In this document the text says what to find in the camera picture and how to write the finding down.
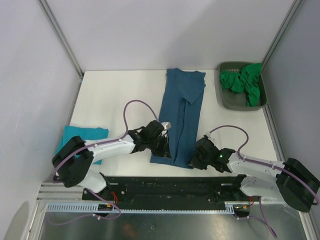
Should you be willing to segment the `dark blue t shirt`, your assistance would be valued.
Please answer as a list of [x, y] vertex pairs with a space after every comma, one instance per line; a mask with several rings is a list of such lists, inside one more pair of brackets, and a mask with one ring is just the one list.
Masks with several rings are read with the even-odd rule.
[[200, 113], [205, 91], [204, 72], [166, 70], [166, 85], [159, 113], [161, 122], [169, 122], [171, 158], [152, 155], [151, 163], [190, 168], [197, 140]]

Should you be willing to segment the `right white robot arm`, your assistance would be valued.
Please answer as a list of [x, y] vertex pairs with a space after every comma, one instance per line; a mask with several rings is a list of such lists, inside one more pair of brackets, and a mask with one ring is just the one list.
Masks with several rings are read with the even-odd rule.
[[241, 182], [230, 188], [237, 201], [247, 196], [267, 197], [304, 213], [320, 203], [320, 181], [295, 158], [285, 162], [249, 158], [231, 148], [217, 148], [205, 135], [196, 142], [190, 165], [199, 170], [211, 166], [220, 173], [241, 176]]

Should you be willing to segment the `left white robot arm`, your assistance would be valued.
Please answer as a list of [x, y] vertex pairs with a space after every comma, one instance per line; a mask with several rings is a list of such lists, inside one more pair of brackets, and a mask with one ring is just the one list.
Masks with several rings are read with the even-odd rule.
[[146, 149], [156, 157], [171, 158], [169, 122], [151, 121], [147, 126], [128, 130], [117, 138], [83, 140], [72, 137], [53, 157], [52, 165], [66, 188], [81, 186], [100, 200], [110, 196], [111, 188], [102, 173], [91, 170], [93, 163], [117, 155], [134, 154]]

